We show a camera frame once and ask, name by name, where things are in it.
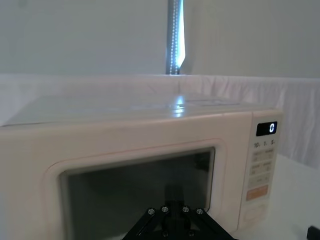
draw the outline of microwave top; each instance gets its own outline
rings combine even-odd
[[[87,121],[161,120],[269,110],[252,103],[201,94],[125,94],[42,96],[0,127]]]

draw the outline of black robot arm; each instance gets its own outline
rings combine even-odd
[[[123,240],[235,240],[203,208],[185,205],[181,188],[167,187],[165,198],[165,205],[148,208]]]

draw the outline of white microwave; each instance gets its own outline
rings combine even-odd
[[[0,127],[8,240],[121,236],[179,184],[233,232],[267,214],[282,112],[202,95],[42,97]]]

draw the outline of curtain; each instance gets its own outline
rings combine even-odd
[[[0,74],[165,74],[168,0],[1,0]]]
[[[184,0],[182,74],[320,77],[319,0]]]

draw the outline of white fabric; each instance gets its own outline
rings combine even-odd
[[[184,0],[180,73],[320,78],[319,0]]]
[[[279,153],[320,169],[320,79],[235,76],[0,75],[0,125],[41,96],[202,93],[284,111]]]
[[[168,0],[1,0],[0,73],[165,74]]]

